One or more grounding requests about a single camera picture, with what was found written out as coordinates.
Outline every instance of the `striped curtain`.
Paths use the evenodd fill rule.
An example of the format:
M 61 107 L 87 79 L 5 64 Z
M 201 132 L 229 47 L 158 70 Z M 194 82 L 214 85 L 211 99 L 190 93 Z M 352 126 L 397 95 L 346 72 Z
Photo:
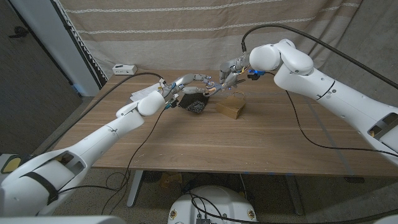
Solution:
M 218 70 L 238 57 L 241 38 L 260 24 L 279 23 L 336 46 L 361 0 L 61 0 L 73 25 L 107 75 L 115 63 L 143 69 Z M 292 40 L 323 65 L 329 50 L 280 28 L 246 38 L 248 51 Z

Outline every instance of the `wooden table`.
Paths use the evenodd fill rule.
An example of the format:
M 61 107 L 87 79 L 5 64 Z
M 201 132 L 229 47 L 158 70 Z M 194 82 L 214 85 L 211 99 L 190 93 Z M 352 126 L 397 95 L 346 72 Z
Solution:
M 153 71 L 168 83 L 186 73 L 203 73 L 218 79 L 218 71 Z M 114 75 L 93 100 L 121 81 Z M 215 110 L 216 102 L 232 90 L 212 96 L 202 112 L 182 108 L 164 111 L 151 137 L 131 162 L 131 169 L 245 174 L 295 174 L 342 176 L 398 176 L 398 168 L 380 154 L 366 151 L 324 149 L 308 142 L 300 133 L 294 111 L 284 90 L 265 75 L 239 84 L 247 101 L 240 117 L 231 119 Z M 132 92 L 157 82 L 152 76 L 134 77 L 110 93 L 60 140 L 56 149 L 71 146 L 115 119 Z M 201 82 L 190 84 L 203 87 Z M 306 135 L 325 146 L 370 146 L 343 120 L 314 100 L 292 93 Z M 120 139 L 95 167 L 123 168 L 145 140 L 160 111 L 145 117 L 145 123 Z

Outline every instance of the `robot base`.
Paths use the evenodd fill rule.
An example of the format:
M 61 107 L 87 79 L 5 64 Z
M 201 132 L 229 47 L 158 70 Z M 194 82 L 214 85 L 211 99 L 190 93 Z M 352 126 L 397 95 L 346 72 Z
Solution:
M 211 201 L 224 217 L 252 222 L 257 221 L 253 206 L 244 197 L 231 189 L 208 185 L 197 187 L 191 190 L 190 193 L 192 195 L 185 194 L 174 202 L 170 209 L 168 224 L 235 223 L 226 220 L 222 221 L 219 218 L 214 218 L 209 215 L 207 215 L 207 219 L 209 220 L 205 220 L 205 214 L 200 212 L 199 215 L 198 210 L 192 205 L 192 198 L 194 195 Z M 205 209 L 199 198 L 196 198 L 195 202 L 200 209 Z M 206 200 L 203 200 L 203 203 L 205 204 L 207 212 L 219 215 L 217 210 L 210 203 Z

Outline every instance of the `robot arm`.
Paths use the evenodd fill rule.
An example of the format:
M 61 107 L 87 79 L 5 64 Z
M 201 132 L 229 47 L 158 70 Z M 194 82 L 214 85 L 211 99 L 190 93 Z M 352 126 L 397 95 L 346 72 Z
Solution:
M 282 89 L 319 102 L 345 120 L 376 150 L 398 154 L 398 109 L 372 100 L 313 67 L 312 59 L 289 40 L 256 47 L 250 54 L 253 69 L 271 71 Z M 398 158 L 383 154 L 398 166 Z
M 91 166 L 120 138 L 144 124 L 142 116 L 176 101 L 185 85 L 199 80 L 208 83 L 208 76 L 188 74 L 153 91 L 145 98 L 123 106 L 116 119 L 99 128 L 80 142 L 65 149 L 39 155 L 18 167 L 0 185 L 0 217 L 51 215 L 79 186 Z M 193 92 L 207 90 L 193 87 Z

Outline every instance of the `black cable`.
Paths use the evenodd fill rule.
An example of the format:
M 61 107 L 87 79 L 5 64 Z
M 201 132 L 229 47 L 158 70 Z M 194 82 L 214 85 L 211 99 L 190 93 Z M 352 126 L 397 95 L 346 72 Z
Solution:
M 121 174 L 121 175 L 124 176 L 124 179 L 127 179 L 127 177 L 124 174 L 122 174 L 121 172 L 114 172 L 111 175 L 109 175 L 108 178 L 106 178 L 105 187 L 99 186 L 99 185 L 82 185 L 82 186 L 76 186 L 76 187 L 71 187 L 71 188 L 68 188 L 68 189 L 65 189 L 65 190 L 61 190 L 61 191 L 58 192 L 58 194 L 62 194 L 62 193 L 67 192 L 69 190 L 75 190 L 75 189 L 80 189 L 80 188 L 88 188 L 88 187 L 105 189 L 105 190 L 112 190 L 112 191 L 118 191 L 120 189 L 114 189 L 114 188 L 111 188 L 111 187 L 108 186 L 108 180 L 114 174 Z
M 183 195 L 182 193 L 182 184 L 180 184 L 180 197 Z
M 172 90 L 173 90 L 173 89 L 170 89 L 169 93 L 168 93 L 165 97 L 163 97 L 163 99 L 166 99 L 166 97 L 168 97 L 168 96 L 170 95 L 170 93 L 172 92 Z
M 116 189 L 112 189 L 112 188 L 109 188 L 109 187 L 103 187 L 103 186 L 97 186 L 97 185 L 82 185 L 82 186 L 71 187 L 71 188 L 68 188 L 68 189 L 65 189 L 65 190 L 61 190 L 61 191 L 58 192 L 58 194 L 62 194 L 62 193 L 67 192 L 69 190 L 75 190 L 75 189 L 86 188 L 86 187 L 117 191 Z
M 106 187 L 108 187 L 108 188 L 111 188 L 112 189 L 112 187 L 110 187 L 109 185 L 108 185 L 108 180 L 109 180 L 109 178 L 111 178 L 113 175 L 115 175 L 115 174 L 121 174 L 122 176 L 123 176 L 123 179 L 127 179 L 127 177 L 122 173 L 122 172 L 113 172 L 111 175 L 109 175 L 107 178 L 106 178 L 106 180 L 105 180 L 105 186 Z
M 140 75 L 155 75 L 159 78 L 163 78 L 160 75 L 156 74 L 156 73 L 152 73 L 152 72 L 141 72 L 141 73 L 136 73 L 133 75 L 129 75 L 128 77 L 126 77 L 125 79 L 123 79 L 122 81 L 120 81 L 118 84 L 116 84 L 115 86 L 113 86 L 110 90 L 108 90 L 104 95 L 102 95 L 91 107 L 89 107 L 83 114 L 80 115 L 80 117 L 78 119 L 76 119 L 75 122 L 73 122 L 73 124 L 69 125 L 68 128 L 66 130 L 64 130 L 58 137 L 56 137 L 40 154 L 43 154 L 45 152 L 47 152 L 50 147 L 52 145 L 54 145 L 60 138 L 62 138 L 62 136 L 69 131 L 69 129 L 71 129 L 73 127 L 73 125 L 75 125 L 77 122 L 79 122 L 79 120 L 81 120 L 84 116 L 86 116 L 86 114 L 88 114 L 88 112 L 90 112 L 101 100 L 103 100 L 105 98 L 105 96 L 107 96 L 109 93 L 111 93 L 114 89 L 116 89 L 119 85 L 122 85 L 125 81 L 129 80 L 132 77 L 137 77 Z
M 192 194 L 191 192 L 189 192 L 188 194 L 191 195 L 191 198 L 192 198 L 192 199 L 193 199 L 193 196 L 197 196 L 197 195 L 195 195 L 195 194 Z M 203 204 L 203 208 L 205 209 L 205 212 L 207 212 L 207 211 L 206 211 L 206 205 L 205 205 L 204 201 L 203 201 L 201 198 L 199 198 L 199 199 L 200 199 L 201 203 Z
M 244 190 L 244 198 L 247 200 L 248 193 L 246 192 L 246 186 L 244 185 L 242 174 L 239 174 L 239 177 L 241 178 L 241 181 L 242 181 L 242 186 L 243 186 L 243 190 Z
M 195 198 L 202 198 L 203 200 L 206 200 L 208 203 L 210 203 L 210 204 L 217 210 L 217 212 L 219 213 L 219 215 L 214 215 L 214 214 L 212 214 L 212 213 L 203 211 L 201 208 L 199 208 L 196 204 L 193 203 L 193 200 L 194 200 Z M 221 213 L 220 213 L 220 211 L 217 209 L 216 205 L 214 205 L 211 201 L 207 200 L 207 199 L 204 198 L 204 197 L 195 196 L 195 197 L 192 198 L 191 202 L 192 202 L 192 205 L 193 205 L 196 209 L 200 210 L 201 212 L 203 212 L 203 213 L 205 213 L 205 214 L 207 214 L 207 215 L 209 215 L 209 216 L 211 216 L 211 217 L 219 218 L 219 219 L 221 219 L 221 220 L 227 220 L 227 221 L 236 222 L 236 223 L 249 223 L 249 224 L 296 224 L 296 223 L 271 223 L 271 222 L 264 223 L 264 222 L 253 222 L 253 221 L 237 220 L 237 219 L 233 219 L 233 218 L 222 217 L 222 216 L 221 216 Z M 353 219 L 353 220 L 338 221 L 338 222 L 308 223 L 308 224 L 356 224 L 356 223 L 364 223 L 364 222 L 370 222 L 370 221 L 374 221 L 374 220 L 379 220 L 379 219 L 381 219 L 381 218 L 383 218 L 383 217 L 386 217 L 386 216 L 388 216 L 388 215 L 393 215 L 393 214 L 396 214 L 396 213 L 398 213 L 398 209 L 391 210 L 391 211 L 389 211 L 389 212 L 379 213 L 379 214 L 376 214 L 376 215 L 371 215 L 371 216 L 368 216 L 368 217 L 356 218 L 356 219 Z
M 393 82 L 392 80 L 390 80 L 390 79 L 388 79 L 388 78 L 382 76 L 381 74 L 377 73 L 376 71 L 374 71 L 373 69 L 367 67 L 366 65 L 362 64 L 361 62 L 359 62 L 359 61 L 353 59 L 352 57 L 350 57 L 350 56 L 344 54 L 343 52 L 341 52 L 341 51 L 335 49 L 334 47 L 332 47 L 332 46 L 326 44 L 325 42 L 321 41 L 320 39 L 311 36 L 310 34 L 306 34 L 306 33 L 302 32 L 302 31 L 299 31 L 299 30 L 297 30 L 297 29 L 294 29 L 294 28 L 291 28 L 291 27 L 289 27 L 289 26 L 285 26 L 285 25 L 282 25 L 282 24 L 264 24 L 264 25 L 259 25 L 259 26 L 253 27 L 252 29 L 249 29 L 249 31 L 247 31 L 247 32 L 243 35 L 243 38 L 242 38 L 241 45 L 242 45 L 242 51 L 243 51 L 243 52 L 246 52 L 246 44 L 244 43 L 245 38 L 246 38 L 251 32 L 253 32 L 253 31 L 257 30 L 257 29 L 260 29 L 260 28 L 264 28 L 264 27 L 279 27 L 279 28 L 283 28 L 283 29 L 287 29 L 287 30 L 290 30 L 290 31 L 292 31 L 292 32 L 295 32 L 296 34 L 300 34 L 300 35 L 302 35 L 302 36 L 304 36 L 304 37 L 306 37 L 306 38 L 308 38 L 308 39 L 310 39 L 310 40 L 312 40 L 312 41 L 314 41 L 314 42 L 316 42 L 316 43 L 318 43 L 318 44 L 320 44 L 320 45 L 326 47 L 327 49 L 331 50 L 332 52 L 334 52 L 334 53 L 340 55 L 341 57 L 347 59 L 347 60 L 350 61 L 351 63 L 357 65 L 359 68 L 362 68 L 363 70 L 369 72 L 371 75 L 373 75 L 373 76 L 379 78 L 380 80 L 386 82 L 388 85 L 390 85 L 390 86 L 392 86 L 392 87 L 394 87 L 395 89 L 398 90 L 398 84 L 396 84 L 396 83 Z
M 296 108 L 295 108 L 295 106 L 294 106 L 293 100 L 292 100 L 292 98 L 290 97 L 289 92 L 286 91 L 286 93 L 287 93 L 287 96 L 289 97 L 289 100 L 290 100 L 292 106 L 293 106 L 293 110 L 294 110 L 294 114 L 295 114 L 295 116 L 296 116 L 298 128 L 300 128 L 301 133 L 304 135 L 304 137 L 305 137 L 310 143 L 312 143 L 312 144 L 314 144 L 314 145 L 316 145 L 316 146 L 325 148 L 325 149 L 342 149 L 342 150 L 359 150 L 359 151 L 381 152 L 381 153 L 385 153 L 385 154 L 388 154 L 388 155 L 392 155 L 392 156 L 398 157 L 397 154 L 393 154 L 393 153 L 391 153 L 391 152 L 386 152 L 386 151 L 382 151 L 382 150 L 376 150 L 376 149 L 363 149 L 363 148 L 355 148 L 355 147 L 329 147 L 329 146 L 322 146 L 322 145 L 320 145 L 320 144 L 317 144 L 317 143 L 313 142 L 311 139 L 309 139 L 309 138 L 305 135 L 303 129 L 301 128 L 300 121 L 299 121 L 299 117 L 297 116 L 297 112 L 296 112 Z
M 132 158 L 137 154 L 138 150 L 139 150 L 139 149 L 145 144 L 145 142 L 149 139 L 149 137 L 151 136 L 152 132 L 154 132 L 154 129 L 155 129 L 155 127 L 156 127 L 156 124 L 157 124 L 157 122 L 159 121 L 159 119 L 160 119 L 160 117 L 162 116 L 162 113 L 163 113 L 164 111 L 165 111 L 165 109 L 163 109 L 162 112 L 160 113 L 160 115 L 159 115 L 159 117 L 157 118 L 157 120 L 156 120 L 156 122 L 155 122 L 155 125 L 154 125 L 154 127 L 152 128 L 152 130 L 150 131 L 148 137 L 145 139 L 145 141 L 137 148 L 137 150 L 136 150 L 136 151 L 134 152 L 134 154 L 131 156 L 130 161 L 129 161 L 129 164 L 128 164 L 127 167 L 126 167 L 126 172 L 124 173 L 125 176 L 127 176 L 127 173 L 129 173 L 129 167 L 130 167 Z M 126 181 L 126 184 L 125 184 L 125 185 L 127 185 L 129 179 L 130 179 L 130 173 L 129 173 L 129 176 L 128 176 L 128 178 L 127 178 L 127 181 Z M 106 205 L 108 204 L 108 202 L 109 202 L 109 201 L 110 201 L 110 200 L 111 200 L 111 199 L 112 199 L 124 186 L 125 186 L 125 185 L 122 186 L 123 182 L 124 182 L 124 179 L 123 179 L 123 181 L 122 181 L 122 183 L 121 183 L 120 189 L 119 189 L 115 194 L 113 194 L 113 195 L 108 199 L 108 201 L 106 201 L 106 203 L 105 203 L 105 205 L 104 205 L 104 207 L 103 207 L 103 209 L 102 209 L 101 215 L 103 215 L 104 210 L 105 210 L 105 207 L 106 207 Z M 127 192 L 127 186 L 126 186 L 126 189 L 125 189 L 125 191 L 124 191 L 123 196 L 120 198 L 120 200 L 118 201 L 118 203 L 112 208 L 111 213 L 112 213 L 112 211 L 116 208 L 116 206 L 118 206 L 118 205 L 120 204 L 121 200 L 122 200 L 123 197 L 126 195 L 126 192 Z

